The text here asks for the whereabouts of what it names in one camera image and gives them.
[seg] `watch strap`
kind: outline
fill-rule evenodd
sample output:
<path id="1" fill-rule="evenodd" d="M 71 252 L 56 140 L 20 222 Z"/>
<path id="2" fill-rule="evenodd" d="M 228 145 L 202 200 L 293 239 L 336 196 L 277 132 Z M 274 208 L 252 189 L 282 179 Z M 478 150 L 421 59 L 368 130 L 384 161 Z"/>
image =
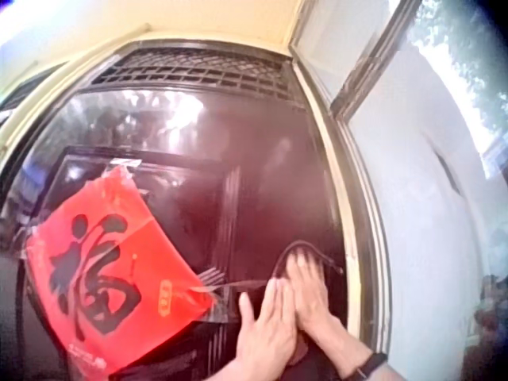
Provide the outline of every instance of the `watch strap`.
<path id="1" fill-rule="evenodd" d="M 373 371 L 385 363 L 388 356 L 384 353 L 372 353 L 365 363 L 358 367 L 345 381 L 363 381 L 368 379 Z"/>

